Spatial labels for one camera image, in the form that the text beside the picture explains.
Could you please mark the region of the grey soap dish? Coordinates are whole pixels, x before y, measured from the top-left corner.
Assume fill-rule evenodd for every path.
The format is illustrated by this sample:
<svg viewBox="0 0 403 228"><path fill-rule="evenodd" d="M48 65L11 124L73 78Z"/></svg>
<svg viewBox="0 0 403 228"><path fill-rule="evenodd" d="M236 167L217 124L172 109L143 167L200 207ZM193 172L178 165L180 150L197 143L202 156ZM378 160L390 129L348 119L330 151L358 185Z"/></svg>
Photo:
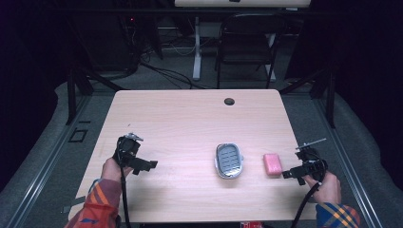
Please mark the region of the grey soap dish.
<svg viewBox="0 0 403 228"><path fill-rule="evenodd" d="M221 143L216 148L215 166L219 176L231 180L243 170L243 156L234 143Z"/></svg>

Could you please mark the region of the white desk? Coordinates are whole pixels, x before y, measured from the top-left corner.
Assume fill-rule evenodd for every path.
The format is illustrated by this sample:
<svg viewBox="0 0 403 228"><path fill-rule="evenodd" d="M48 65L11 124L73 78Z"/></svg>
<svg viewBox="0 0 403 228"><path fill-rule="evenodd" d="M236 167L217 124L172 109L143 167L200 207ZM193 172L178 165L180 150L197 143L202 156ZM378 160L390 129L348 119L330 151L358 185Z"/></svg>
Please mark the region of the white desk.
<svg viewBox="0 0 403 228"><path fill-rule="evenodd" d="M200 17L210 15L235 14L247 11L265 11L291 9L307 9L312 0L175 0L177 10L187 10L195 19L195 57L193 79L201 78L202 53Z"/></svg>

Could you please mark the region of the black metal stand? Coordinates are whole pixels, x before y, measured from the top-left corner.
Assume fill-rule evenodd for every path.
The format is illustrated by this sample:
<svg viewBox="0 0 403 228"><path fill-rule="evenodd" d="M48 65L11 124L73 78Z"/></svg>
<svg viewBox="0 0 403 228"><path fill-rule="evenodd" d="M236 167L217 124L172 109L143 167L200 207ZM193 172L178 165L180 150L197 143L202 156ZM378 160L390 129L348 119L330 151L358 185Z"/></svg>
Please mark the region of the black metal stand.
<svg viewBox="0 0 403 228"><path fill-rule="evenodd" d="M288 94L308 82L314 83L309 92L312 99L320 99L326 93L325 118L330 127L335 128L336 76L332 67L327 66L307 77L298 79L295 83L281 89L279 93L282 95Z"/></svg>
<svg viewBox="0 0 403 228"><path fill-rule="evenodd" d="M93 70L84 67L72 68L67 76L67 125L71 124L77 115L77 92L80 92L84 96L91 96L93 94L94 88L90 80L95 80L114 91L124 90L123 87L112 83Z"/></svg>

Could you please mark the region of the person's right hand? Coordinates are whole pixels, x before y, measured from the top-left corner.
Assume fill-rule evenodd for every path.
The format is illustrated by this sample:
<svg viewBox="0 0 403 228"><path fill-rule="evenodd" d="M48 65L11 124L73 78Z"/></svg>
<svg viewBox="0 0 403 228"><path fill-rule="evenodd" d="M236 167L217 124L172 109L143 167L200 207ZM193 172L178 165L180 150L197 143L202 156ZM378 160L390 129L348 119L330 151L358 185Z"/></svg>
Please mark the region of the person's right hand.
<svg viewBox="0 0 403 228"><path fill-rule="evenodd" d="M326 172L321 185L314 193L314 199L317 203L341 203L341 186L336 175Z"/></svg>

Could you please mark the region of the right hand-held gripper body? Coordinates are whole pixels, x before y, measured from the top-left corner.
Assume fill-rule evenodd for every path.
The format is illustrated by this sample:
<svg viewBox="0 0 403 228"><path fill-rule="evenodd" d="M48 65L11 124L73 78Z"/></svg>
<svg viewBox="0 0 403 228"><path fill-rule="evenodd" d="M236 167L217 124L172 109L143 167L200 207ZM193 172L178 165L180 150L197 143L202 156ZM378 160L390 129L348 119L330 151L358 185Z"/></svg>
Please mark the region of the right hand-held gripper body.
<svg viewBox="0 0 403 228"><path fill-rule="evenodd" d="M302 160L302 167L305 169L305 176L310 176L315 181L322 182L328 169L328 164L313 148L315 143L321 143L325 139L314 142L305 142L297 148L297 157Z"/></svg>

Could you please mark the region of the pink soap bar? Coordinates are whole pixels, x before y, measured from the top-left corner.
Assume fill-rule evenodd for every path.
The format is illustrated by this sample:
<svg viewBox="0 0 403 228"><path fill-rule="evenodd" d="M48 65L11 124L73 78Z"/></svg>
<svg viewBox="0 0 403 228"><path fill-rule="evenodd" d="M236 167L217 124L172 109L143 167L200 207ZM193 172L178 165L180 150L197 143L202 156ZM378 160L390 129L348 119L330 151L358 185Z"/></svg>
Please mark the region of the pink soap bar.
<svg viewBox="0 0 403 228"><path fill-rule="evenodd" d="M281 174L282 166L278 154L264 154L263 163L268 176L279 176Z"/></svg>

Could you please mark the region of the person's left hand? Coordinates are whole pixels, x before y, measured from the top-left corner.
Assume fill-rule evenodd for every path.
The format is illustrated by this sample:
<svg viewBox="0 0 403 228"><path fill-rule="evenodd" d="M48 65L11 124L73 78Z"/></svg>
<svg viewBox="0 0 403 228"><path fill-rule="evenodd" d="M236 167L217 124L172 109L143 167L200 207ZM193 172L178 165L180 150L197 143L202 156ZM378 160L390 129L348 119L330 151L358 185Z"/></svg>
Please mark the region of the person's left hand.
<svg viewBox="0 0 403 228"><path fill-rule="evenodd" d="M132 172L131 167L121 168L113 158L109 158L103 164L101 178L111 181L120 182L121 179L125 179L128 174Z"/></svg>

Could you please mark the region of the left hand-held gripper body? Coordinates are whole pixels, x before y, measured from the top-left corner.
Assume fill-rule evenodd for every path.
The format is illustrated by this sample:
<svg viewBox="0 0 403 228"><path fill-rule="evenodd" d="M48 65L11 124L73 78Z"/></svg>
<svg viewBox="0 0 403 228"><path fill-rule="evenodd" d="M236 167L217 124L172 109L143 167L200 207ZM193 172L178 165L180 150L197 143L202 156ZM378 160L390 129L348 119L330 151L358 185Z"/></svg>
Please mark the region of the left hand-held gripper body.
<svg viewBox="0 0 403 228"><path fill-rule="evenodd" d="M118 139L113 159L120 167L142 167L143 161L137 158L137 152L141 146L139 141L142 142L143 139L132 132Z"/></svg>

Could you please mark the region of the black folding chair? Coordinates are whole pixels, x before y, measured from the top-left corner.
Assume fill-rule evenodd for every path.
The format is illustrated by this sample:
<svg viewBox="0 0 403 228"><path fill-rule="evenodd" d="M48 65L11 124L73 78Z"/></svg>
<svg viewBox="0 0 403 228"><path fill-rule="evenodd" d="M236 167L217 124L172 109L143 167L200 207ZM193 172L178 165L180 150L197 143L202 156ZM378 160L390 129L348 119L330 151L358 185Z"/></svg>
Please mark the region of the black folding chair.
<svg viewBox="0 0 403 228"><path fill-rule="evenodd" d="M240 13L226 18L220 27L216 55L217 88L221 87L222 65L269 65L266 88L269 87L277 58L280 38L287 29L286 19L271 13Z"/></svg>

